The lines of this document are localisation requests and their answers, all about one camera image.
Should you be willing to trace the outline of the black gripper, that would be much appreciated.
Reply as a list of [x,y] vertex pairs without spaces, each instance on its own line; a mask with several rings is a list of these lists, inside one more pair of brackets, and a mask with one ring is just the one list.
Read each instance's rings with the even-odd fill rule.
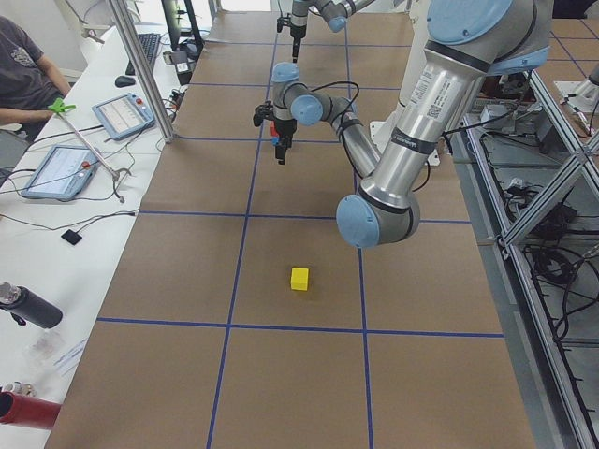
[[275,118],[274,123],[279,134],[279,137],[274,144],[275,159],[279,165],[284,165],[286,152],[289,149],[289,140],[291,140],[296,133],[296,120],[282,120]]
[[297,63],[300,53],[300,39],[305,38],[305,26],[291,24],[290,35],[294,38],[292,45],[292,62]]

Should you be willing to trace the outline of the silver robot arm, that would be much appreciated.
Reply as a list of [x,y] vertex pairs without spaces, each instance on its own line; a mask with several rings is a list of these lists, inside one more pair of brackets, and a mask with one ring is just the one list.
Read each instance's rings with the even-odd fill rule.
[[292,62],[296,64],[300,55],[301,41],[306,37],[310,8],[316,12],[333,33],[338,33],[347,24],[348,19],[368,7],[373,0],[344,0],[338,3],[330,0],[293,1],[291,12],[280,12],[276,22],[276,30],[282,33],[287,27],[290,30],[292,42]]
[[548,58],[550,1],[433,1],[425,20],[426,63],[404,109],[378,149],[350,101],[310,90],[294,63],[272,69],[272,119],[306,126],[328,123],[361,181],[344,197],[336,223],[358,248],[398,242],[418,227],[416,178],[467,90],[486,76],[519,73]]

